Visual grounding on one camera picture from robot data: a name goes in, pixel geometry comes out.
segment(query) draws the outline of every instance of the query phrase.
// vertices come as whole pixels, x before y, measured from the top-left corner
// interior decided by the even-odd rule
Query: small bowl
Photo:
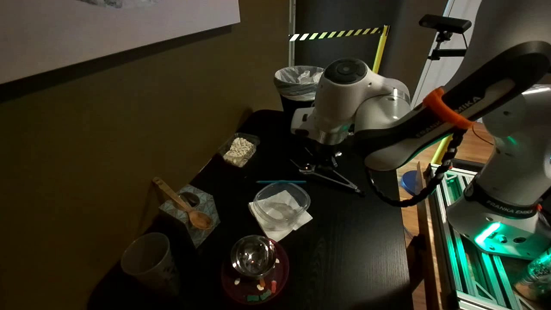
[[[270,198],[280,191],[287,191],[296,200],[299,210],[291,210],[286,205],[280,205],[282,208],[277,208],[272,205],[272,208],[267,210],[262,205],[258,205],[258,210],[262,212],[262,215],[268,217],[270,220],[275,220],[275,222],[289,222],[310,208],[310,203],[311,203],[310,194],[303,188],[299,188],[298,184],[286,182],[286,181],[267,184],[265,188],[262,188],[256,193],[255,201]]]

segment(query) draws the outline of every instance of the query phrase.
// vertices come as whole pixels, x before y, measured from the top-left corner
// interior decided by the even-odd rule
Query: cable
[[[435,169],[434,172],[434,177],[429,179],[427,182],[427,188],[423,188],[422,191],[418,191],[417,194],[413,194],[410,200],[394,200],[394,198],[389,198],[386,196],[377,186],[375,186],[375,181],[373,177],[370,175],[370,170],[367,170],[367,179],[368,179],[368,186],[373,189],[373,193],[386,203],[392,205],[392,206],[415,206],[418,201],[425,200],[434,189],[435,186],[444,179],[444,174],[446,170],[449,170],[451,163],[453,163],[453,158],[458,151],[458,146],[461,144],[463,141],[463,134],[465,131],[463,129],[454,129],[453,131],[453,136],[451,136],[451,141],[448,144],[448,150],[442,157],[442,163]]]
[[[466,48],[466,38],[465,38],[465,33],[461,33],[461,36],[463,36],[463,43],[465,43],[465,48]]]
[[[494,146],[494,143],[487,141],[484,136],[480,136],[477,131],[475,131],[475,126],[470,127],[470,131],[482,141],[485,141],[487,144]]]

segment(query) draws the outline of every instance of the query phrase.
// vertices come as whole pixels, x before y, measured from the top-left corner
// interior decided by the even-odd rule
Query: cup
[[[311,107],[324,67],[291,65],[275,70],[274,84],[279,91],[282,112],[287,120],[293,119],[296,108]]]
[[[136,237],[122,253],[120,268],[158,296],[177,296],[179,279],[170,241],[162,232]]]

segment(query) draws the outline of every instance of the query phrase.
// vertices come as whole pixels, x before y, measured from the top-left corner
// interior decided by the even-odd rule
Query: paper
[[[308,224],[313,217],[305,212],[298,201],[289,194],[289,191],[280,191],[274,196],[265,200],[256,200],[248,203],[251,213],[255,215],[258,225],[265,232],[267,237],[274,239],[275,243],[284,239],[293,231],[299,229],[301,225]]]

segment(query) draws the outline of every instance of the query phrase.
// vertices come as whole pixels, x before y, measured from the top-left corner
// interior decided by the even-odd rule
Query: white cup
[[[124,250],[120,268],[160,296],[175,296],[179,293],[170,241],[162,232],[136,237]]]

